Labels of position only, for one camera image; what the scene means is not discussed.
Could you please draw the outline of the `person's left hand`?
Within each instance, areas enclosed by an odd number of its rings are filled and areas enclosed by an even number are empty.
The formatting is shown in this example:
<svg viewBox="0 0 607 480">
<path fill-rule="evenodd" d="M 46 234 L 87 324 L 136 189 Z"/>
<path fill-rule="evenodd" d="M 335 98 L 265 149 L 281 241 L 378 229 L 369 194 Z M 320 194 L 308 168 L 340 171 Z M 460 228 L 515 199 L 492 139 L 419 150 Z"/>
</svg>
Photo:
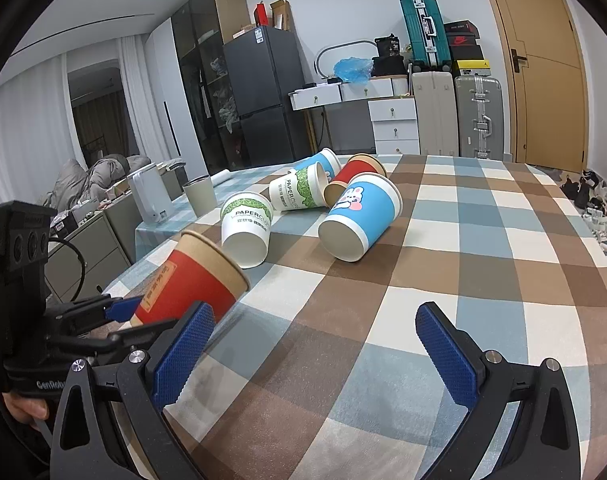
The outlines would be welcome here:
<svg viewBox="0 0 607 480">
<path fill-rule="evenodd" d="M 35 430 L 38 430 L 38 422 L 48 419 L 49 409 L 45 400 L 24 398 L 15 392 L 4 392 L 3 399 L 9 414 L 15 420 L 30 425 Z"/>
</svg>

